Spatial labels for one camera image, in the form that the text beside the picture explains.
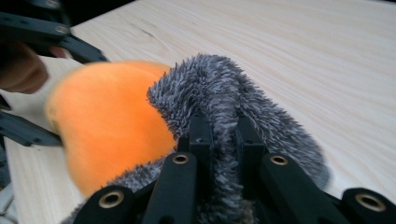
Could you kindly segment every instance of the orange object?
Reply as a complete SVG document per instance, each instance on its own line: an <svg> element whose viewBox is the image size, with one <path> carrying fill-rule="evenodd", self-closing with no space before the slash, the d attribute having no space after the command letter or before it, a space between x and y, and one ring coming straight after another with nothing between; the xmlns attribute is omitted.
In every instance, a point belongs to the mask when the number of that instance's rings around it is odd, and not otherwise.
<svg viewBox="0 0 396 224"><path fill-rule="evenodd" d="M160 63L91 63L55 88L46 115L64 141L69 173L90 196L138 164L175 146L147 91L169 67Z"/></svg>

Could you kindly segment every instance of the wood grain surface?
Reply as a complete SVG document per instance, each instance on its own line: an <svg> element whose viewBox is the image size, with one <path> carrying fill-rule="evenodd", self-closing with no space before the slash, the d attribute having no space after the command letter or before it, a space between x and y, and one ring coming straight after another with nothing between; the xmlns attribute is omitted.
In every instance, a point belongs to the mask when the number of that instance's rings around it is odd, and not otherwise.
<svg viewBox="0 0 396 224"><path fill-rule="evenodd" d="M396 5L377 1L141 0L74 34L113 62L230 57L318 141L332 171L327 192L365 187L396 203L395 24ZM51 88L82 65L43 61L51 80L40 92L2 94L15 114L48 128ZM82 202L62 148L7 148L21 223L59 223Z"/></svg>

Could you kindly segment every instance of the fluffy gray fabric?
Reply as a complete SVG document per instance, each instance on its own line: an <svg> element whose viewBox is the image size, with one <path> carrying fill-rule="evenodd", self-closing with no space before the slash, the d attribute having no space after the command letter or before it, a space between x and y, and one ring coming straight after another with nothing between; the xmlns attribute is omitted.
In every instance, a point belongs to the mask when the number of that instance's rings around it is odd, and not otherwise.
<svg viewBox="0 0 396 224"><path fill-rule="evenodd" d="M199 223L256 223L252 202L242 198L236 177L237 165L233 131L238 114L251 118L270 152L294 158L313 181L323 189L329 179L320 148L304 129L264 96L243 71L229 58L200 54L177 64L148 90L150 103L167 122L178 139L188 136L190 117L199 110L212 128L215 144L215 187L209 202L199 202ZM109 185L133 191L155 180L163 158L126 171ZM63 223L73 223L81 204Z"/></svg>

